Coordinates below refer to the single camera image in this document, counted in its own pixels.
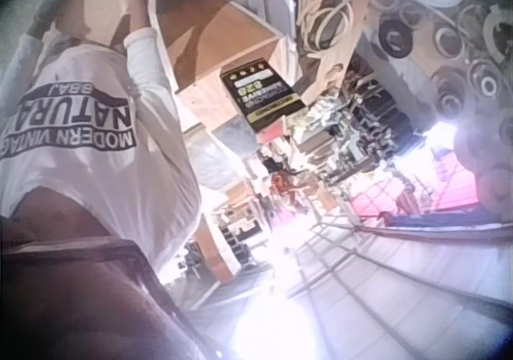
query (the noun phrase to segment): white long-sleeve shirt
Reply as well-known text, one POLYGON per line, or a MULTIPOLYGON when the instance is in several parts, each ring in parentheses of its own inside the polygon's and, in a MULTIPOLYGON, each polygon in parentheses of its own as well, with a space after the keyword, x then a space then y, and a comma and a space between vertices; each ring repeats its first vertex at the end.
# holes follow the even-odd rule
POLYGON ((200 191, 156 32, 138 30, 125 47, 127 58, 68 48, 32 83, 42 43, 20 39, 0 87, 0 212, 50 188, 135 241, 162 273, 197 228, 200 191))

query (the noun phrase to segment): black price sign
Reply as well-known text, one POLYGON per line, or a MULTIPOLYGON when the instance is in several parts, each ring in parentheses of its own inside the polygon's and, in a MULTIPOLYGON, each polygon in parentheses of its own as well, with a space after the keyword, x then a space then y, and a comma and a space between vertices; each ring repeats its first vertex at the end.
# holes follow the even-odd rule
POLYGON ((256 132, 305 107, 299 95, 264 59, 223 73, 221 80, 256 132))

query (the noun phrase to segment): bright light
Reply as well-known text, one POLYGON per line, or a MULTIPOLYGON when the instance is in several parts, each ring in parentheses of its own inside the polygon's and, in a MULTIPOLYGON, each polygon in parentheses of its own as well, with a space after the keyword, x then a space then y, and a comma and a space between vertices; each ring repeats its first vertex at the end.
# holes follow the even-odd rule
POLYGON ((431 147, 442 147, 453 150, 454 134, 456 126, 450 123, 438 122, 429 131, 424 133, 426 144, 431 147))
POLYGON ((238 321, 230 345, 244 360, 314 360, 314 324, 303 309, 281 297, 267 297, 238 321))

